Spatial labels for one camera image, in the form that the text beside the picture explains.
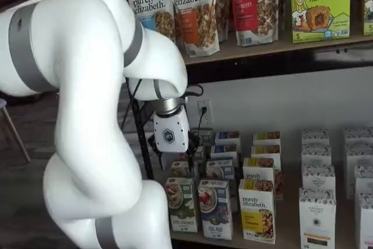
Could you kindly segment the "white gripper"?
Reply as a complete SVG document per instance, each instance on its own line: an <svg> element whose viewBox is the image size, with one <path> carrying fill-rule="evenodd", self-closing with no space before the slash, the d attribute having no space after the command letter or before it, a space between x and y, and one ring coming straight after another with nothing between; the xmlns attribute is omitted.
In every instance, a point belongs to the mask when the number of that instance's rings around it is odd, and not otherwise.
<svg viewBox="0 0 373 249"><path fill-rule="evenodd" d="M189 170L199 172L203 162L203 145L200 137L189 131L189 122L184 108L167 116L154 116L154 134L147 142L156 154L161 170L163 153L184 153L188 150Z"/></svg>

